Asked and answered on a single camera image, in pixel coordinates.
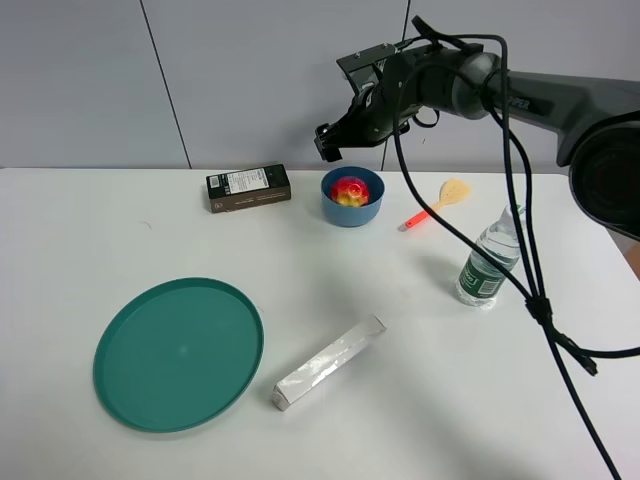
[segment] white rectangular box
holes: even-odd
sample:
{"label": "white rectangular box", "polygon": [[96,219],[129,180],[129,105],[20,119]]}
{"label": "white rectangular box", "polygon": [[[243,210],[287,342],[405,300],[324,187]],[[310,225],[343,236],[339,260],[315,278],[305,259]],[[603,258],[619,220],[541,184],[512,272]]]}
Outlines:
{"label": "white rectangular box", "polygon": [[273,403],[280,410],[286,410],[386,330],[377,317],[370,315],[296,371],[280,380],[271,394]]}

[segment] black box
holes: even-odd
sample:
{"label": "black box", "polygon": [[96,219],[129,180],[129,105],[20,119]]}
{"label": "black box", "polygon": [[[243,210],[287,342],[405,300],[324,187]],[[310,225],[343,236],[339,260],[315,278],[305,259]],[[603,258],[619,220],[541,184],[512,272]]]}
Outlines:
{"label": "black box", "polygon": [[291,199],[291,185],[282,164],[211,175],[207,190],[213,213]]}

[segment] bottle label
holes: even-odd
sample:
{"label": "bottle label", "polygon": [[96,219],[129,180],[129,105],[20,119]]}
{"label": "bottle label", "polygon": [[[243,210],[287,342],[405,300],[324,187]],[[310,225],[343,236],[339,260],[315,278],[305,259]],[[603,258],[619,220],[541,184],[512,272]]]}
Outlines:
{"label": "bottle label", "polygon": [[489,275],[481,272],[469,259],[460,273],[459,282],[462,289],[469,295],[476,298],[491,298],[498,293],[505,278],[502,274]]}

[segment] spatula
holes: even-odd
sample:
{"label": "spatula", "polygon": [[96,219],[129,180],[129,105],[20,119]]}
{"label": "spatula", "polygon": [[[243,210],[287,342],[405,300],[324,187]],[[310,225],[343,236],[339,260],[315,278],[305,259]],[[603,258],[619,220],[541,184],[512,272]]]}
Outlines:
{"label": "spatula", "polygon": [[[454,203],[461,202],[471,193],[471,187],[457,178],[450,178],[440,188],[440,200],[431,208],[436,212],[445,205],[453,205]],[[429,217],[429,214],[423,210],[417,215],[411,217],[404,223],[406,230],[415,227],[417,224]]]}

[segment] apple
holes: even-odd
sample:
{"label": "apple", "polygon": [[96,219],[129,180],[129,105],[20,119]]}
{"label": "apple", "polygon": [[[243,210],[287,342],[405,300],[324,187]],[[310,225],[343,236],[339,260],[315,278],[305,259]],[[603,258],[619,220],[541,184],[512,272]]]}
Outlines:
{"label": "apple", "polygon": [[357,177],[342,177],[331,187],[329,197],[345,207],[361,207],[369,202],[369,189]]}

